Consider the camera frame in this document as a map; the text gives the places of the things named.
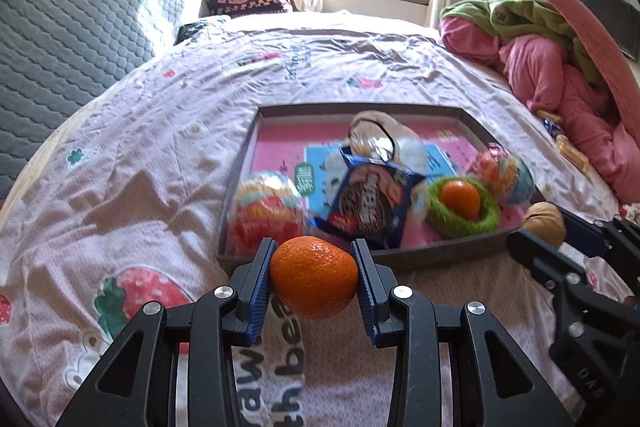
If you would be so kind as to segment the brown walnut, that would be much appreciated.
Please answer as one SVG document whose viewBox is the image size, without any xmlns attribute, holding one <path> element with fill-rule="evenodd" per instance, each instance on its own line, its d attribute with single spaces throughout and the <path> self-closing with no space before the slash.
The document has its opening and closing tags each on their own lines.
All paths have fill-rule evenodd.
<svg viewBox="0 0 640 427">
<path fill-rule="evenodd" d="M 554 248 L 560 248 L 566 237 L 564 218 L 551 202 L 536 202 L 528 207 L 521 228 L 536 235 Z"/>
</svg>

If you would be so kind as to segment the blue red surprise egg toy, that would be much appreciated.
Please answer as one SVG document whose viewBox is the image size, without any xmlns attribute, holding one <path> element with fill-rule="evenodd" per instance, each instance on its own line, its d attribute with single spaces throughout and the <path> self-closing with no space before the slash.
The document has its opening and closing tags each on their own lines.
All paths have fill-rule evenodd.
<svg viewBox="0 0 640 427">
<path fill-rule="evenodd" d="M 535 192 L 535 182 L 525 162 L 497 143 L 480 150 L 466 172 L 480 181 L 501 206 L 521 206 Z"/>
</svg>

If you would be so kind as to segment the orange mandarin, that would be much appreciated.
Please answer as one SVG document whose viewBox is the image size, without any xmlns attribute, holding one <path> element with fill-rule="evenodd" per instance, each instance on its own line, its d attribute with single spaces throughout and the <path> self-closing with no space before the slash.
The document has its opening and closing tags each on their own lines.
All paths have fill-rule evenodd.
<svg viewBox="0 0 640 427">
<path fill-rule="evenodd" d="M 314 236 L 294 237 L 280 245 L 271 256 L 269 277 L 281 303 L 311 320 L 341 313 L 359 284 L 352 255 Z"/>
<path fill-rule="evenodd" d="M 475 221 L 480 217 L 480 192 L 469 181 L 447 181 L 439 191 L 439 200 L 462 219 Z"/>
</svg>

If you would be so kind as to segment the dark shallow cardboard box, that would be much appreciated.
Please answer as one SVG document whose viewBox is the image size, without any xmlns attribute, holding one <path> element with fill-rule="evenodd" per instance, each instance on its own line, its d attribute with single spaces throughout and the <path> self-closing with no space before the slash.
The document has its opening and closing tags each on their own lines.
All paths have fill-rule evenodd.
<svg viewBox="0 0 640 427">
<path fill-rule="evenodd" d="M 324 215 L 336 191 L 337 158 L 349 123 L 370 107 L 368 103 L 318 103 L 258 108 L 232 165 L 226 197 L 232 199 L 238 186 L 256 172 L 280 172 L 302 192 L 308 215 Z M 378 110 L 420 136 L 431 155 L 427 169 L 431 181 L 464 173 L 476 153 L 495 142 L 460 107 L 381 104 Z M 429 223 L 409 218 L 400 248 L 375 251 L 372 256 L 397 272 L 486 258 L 503 251 L 506 236 L 520 226 L 526 208 L 503 208 L 497 232 L 463 239 L 444 239 Z"/>
</svg>

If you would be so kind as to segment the blue cookie packet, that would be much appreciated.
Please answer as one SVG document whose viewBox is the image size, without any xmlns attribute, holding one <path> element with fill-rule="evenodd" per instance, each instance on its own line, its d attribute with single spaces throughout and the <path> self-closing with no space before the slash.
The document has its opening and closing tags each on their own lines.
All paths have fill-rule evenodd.
<svg viewBox="0 0 640 427">
<path fill-rule="evenodd" d="M 425 180 L 420 172 L 378 159 L 355 156 L 341 148 L 346 172 L 328 215 L 314 218 L 322 232 L 352 241 L 365 239 L 375 249 L 399 248 L 413 189 Z"/>
</svg>

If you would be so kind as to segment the white drawstring pouch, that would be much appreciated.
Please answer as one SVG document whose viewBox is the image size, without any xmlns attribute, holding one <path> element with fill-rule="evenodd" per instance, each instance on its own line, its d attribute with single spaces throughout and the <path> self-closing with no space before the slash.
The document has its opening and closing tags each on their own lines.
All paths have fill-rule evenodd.
<svg viewBox="0 0 640 427">
<path fill-rule="evenodd" d="M 392 162 L 427 175 L 428 154 L 420 136 L 378 110 L 365 110 L 352 118 L 341 150 L 354 156 Z M 326 208 L 330 208 L 347 167 L 342 154 L 338 152 L 329 153 L 321 167 L 326 174 L 323 183 Z"/>
</svg>

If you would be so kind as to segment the yellow biscuit packet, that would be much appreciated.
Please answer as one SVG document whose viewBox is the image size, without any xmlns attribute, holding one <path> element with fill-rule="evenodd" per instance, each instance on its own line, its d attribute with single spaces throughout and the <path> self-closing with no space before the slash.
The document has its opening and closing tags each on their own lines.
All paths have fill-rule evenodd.
<svg viewBox="0 0 640 427">
<path fill-rule="evenodd" d="M 573 143 L 564 134 L 555 137 L 555 147 L 566 160 L 568 160 L 580 172 L 586 172 L 589 169 L 589 159 L 574 147 Z"/>
</svg>

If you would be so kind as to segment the small blue snack packet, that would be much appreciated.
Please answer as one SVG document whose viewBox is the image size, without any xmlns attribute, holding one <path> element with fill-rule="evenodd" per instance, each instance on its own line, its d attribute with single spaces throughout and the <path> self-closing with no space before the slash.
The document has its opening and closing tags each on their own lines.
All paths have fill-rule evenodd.
<svg viewBox="0 0 640 427">
<path fill-rule="evenodd" d="M 556 122 L 548 118 L 544 118 L 542 124 L 553 140 L 558 139 L 559 136 L 564 134 L 563 129 Z"/>
</svg>

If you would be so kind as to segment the pink crumpled duvet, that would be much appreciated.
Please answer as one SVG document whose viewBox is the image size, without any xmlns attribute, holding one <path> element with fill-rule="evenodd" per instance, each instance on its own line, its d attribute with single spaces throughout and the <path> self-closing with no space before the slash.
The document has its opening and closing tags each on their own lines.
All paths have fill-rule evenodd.
<svg viewBox="0 0 640 427">
<path fill-rule="evenodd" d="M 529 112 L 562 119 L 567 138 L 623 204 L 639 200 L 639 145 L 624 128 L 612 95 L 592 87 L 566 49 L 541 35 L 504 43 L 461 17 L 440 22 L 447 50 L 495 69 Z"/>
</svg>

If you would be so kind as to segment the black television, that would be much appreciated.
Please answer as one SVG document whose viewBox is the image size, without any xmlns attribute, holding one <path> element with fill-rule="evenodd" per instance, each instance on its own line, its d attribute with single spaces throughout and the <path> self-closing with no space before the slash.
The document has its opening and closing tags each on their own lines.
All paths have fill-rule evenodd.
<svg viewBox="0 0 640 427">
<path fill-rule="evenodd" d="M 626 0 L 580 0 L 611 34 L 623 54 L 639 60 L 639 11 Z"/>
</svg>

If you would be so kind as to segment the green blanket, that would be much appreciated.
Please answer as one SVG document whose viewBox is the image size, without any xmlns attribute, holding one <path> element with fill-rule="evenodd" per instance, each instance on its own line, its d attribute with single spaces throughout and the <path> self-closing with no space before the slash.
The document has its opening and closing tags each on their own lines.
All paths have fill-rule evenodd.
<svg viewBox="0 0 640 427">
<path fill-rule="evenodd" d="M 582 40 L 547 0 L 462 0 L 440 12 L 440 22 L 465 20 L 502 43 L 524 35 L 546 37 L 570 52 L 588 83 L 604 86 L 604 79 Z"/>
</svg>

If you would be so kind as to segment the grey quilted headboard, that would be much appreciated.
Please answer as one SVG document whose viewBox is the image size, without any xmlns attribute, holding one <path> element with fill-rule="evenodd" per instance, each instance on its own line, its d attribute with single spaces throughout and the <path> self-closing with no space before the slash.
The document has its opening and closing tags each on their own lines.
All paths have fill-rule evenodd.
<svg viewBox="0 0 640 427">
<path fill-rule="evenodd" d="M 78 109 L 176 41 L 202 0 L 1 0 L 1 194 Z"/>
</svg>

